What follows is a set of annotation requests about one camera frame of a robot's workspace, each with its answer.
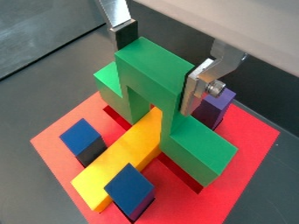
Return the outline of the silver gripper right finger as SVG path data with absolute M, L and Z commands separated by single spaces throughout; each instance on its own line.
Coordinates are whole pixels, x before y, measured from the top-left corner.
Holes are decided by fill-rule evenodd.
M 246 54 L 232 45 L 214 39 L 209 50 L 209 57 L 185 74 L 180 112 L 188 116 L 198 107 L 205 94 L 217 98 L 225 84 L 218 78 L 236 70 L 246 58 Z

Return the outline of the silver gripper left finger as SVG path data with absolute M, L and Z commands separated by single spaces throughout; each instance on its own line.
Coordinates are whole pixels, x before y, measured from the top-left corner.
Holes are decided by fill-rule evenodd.
M 106 30 L 116 50 L 129 45 L 137 38 L 137 22 L 130 18 L 126 0 L 97 0 L 99 13 L 106 22 Z

